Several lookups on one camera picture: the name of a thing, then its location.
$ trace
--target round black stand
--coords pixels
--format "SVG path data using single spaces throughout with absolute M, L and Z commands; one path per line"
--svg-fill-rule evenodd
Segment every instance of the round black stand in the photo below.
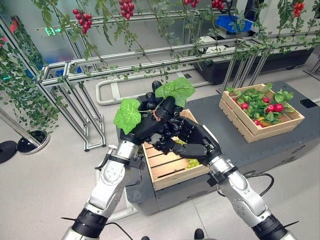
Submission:
M 17 152 L 17 144 L 14 141 L 0 143 L 0 164 L 8 161 Z
M 29 142 L 26 138 L 22 137 L 16 145 L 16 149 L 18 150 L 18 152 L 22 154 L 33 154 L 47 145 L 50 139 L 50 135 L 45 131 L 32 131 L 30 132 L 30 135 L 40 143 L 40 146 L 37 147 L 36 145 L 33 145 L 31 142 Z

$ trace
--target grape bunch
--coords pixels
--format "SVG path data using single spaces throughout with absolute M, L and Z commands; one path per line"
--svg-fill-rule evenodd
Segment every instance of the grape bunch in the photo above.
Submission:
M 82 26 L 82 33 L 86 34 L 92 25 L 92 15 L 90 13 L 82 12 L 76 8 L 73 9 L 72 12 L 75 15 L 75 18 L 78 19 L 79 25 Z
M 213 9 L 223 10 L 225 6 L 223 5 L 224 0 L 212 0 L 211 6 Z
M 300 14 L 301 14 L 302 10 L 304 9 L 304 7 L 305 7 L 305 3 L 304 2 L 301 2 L 301 3 L 295 2 L 294 3 L 294 5 L 293 5 L 293 13 L 294 13 L 294 17 L 295 18 L 300 17 Z
M 191 4 L 191 7 L 193 7 L 193 8 L 195 8 L 198 3 L 199 3 L 199 0 L 184 0 L 183 1 L 184 5 Z
M 188 159 L 189 160 L 189 164 L 188 166 L 186 166 L 184 169 L 187 170 L 187 169 L 191 169 L 191 168 L 194 168 L 198 165 L 200 165 L 200 163 L 198 162 L 197 159 Z
M 125 17 L 125 19 L 130 20 L 130 17 L 134 15 L 133 10 L 135 9 L 135 5 L 132 0 L 119 0 L 121 15 Z

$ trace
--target silver robot arm segment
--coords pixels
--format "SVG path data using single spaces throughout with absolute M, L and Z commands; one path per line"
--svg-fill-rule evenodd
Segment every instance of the silver robot arm segment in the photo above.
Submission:
M 124 188 L 131 179 L 127 161 L 137 157 L 139 146 L 122 141 L 119 147 L 109 148 L 110 159 L 101 169 L 100 179 L 94 187 L 83 210 L 62 240 L 98 240 L 100 233 L 117 207 Z
M 222 181 L 216 179 L 221 192 L 229 199 L 236 214 L 252 228 L 260 240 L 297 240 L 272 215 L 262 197 L 250 187 L 248 180 L 235 170 L 229 159 L 219 155 L 210 161 L 208 166 L 212 171 L 211 177 L 225 176 Z

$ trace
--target wooden crate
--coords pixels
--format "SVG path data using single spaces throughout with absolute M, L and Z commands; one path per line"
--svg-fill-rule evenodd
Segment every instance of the wooden crate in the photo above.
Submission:
M 182 111 L 180 115 L 196 122 L 189 109 Z M 165 155 L 148 143 L 144 143 L 142 148 L 155 191 L 209 172 L 209 168 L 201 164 L 185 170 L 189 164 L 188 159 L 181 158 L 173 152 Z
M 246 89 L 254 88 L 257 91 L 263 91 L 266 88 L 264 84 L 258 84 L 253 86 L 247 86 L 236 89 L 236 91 L 245 91 Z M 266 92 L 264 95 L 269 99 L 274 96 L 272 90 Z M 239 107 L 233 99 L 238 96 L 230 96 L 228 91 L 224 91 L 219 102 L 219 107 L 227 115 L 233 125 L 243 135 L 248 143 L 258 141 L 261 139 L 269 138 L 278 134 L 283 134 L 292 131 L 305 117 L 297 110 L 294 112 L 286 112 L 281 116 L 281 123 L 261 127 L 256 125 L 250 117 Z

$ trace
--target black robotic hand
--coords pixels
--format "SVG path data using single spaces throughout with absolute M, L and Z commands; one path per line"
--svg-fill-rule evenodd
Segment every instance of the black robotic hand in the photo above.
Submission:
M 162 97 L 156 97 L 155 91 L 161 86 L 161 82 L 154 81 L 152 83 L 152 92 L 148 92 L 144 96 L 139 96 L 139 111 L 143 112 L 141 122 L 127 135 L 121 130 L 120 138 L 128 140 L 136 145 L 143 142 L 151 142 L 152 138 L 159 140 L 161 136 L 168 136 L 168 121 L 178 117 L 182 111 L 182 107 L 175 105 L 175 98 L 168 96 L 165 100 Z
M 176 143 L 171 137 L 163 137 L 162 141 L 153 144 L 157 150 L 164 153 L 172 151 L 182 158 L 197 159 L 205 166 L 222 154 L 218 142 L 203 126 L 186 117 L 172 118 L 168 122 L 171 137 L 177 136 L 186 144 Z

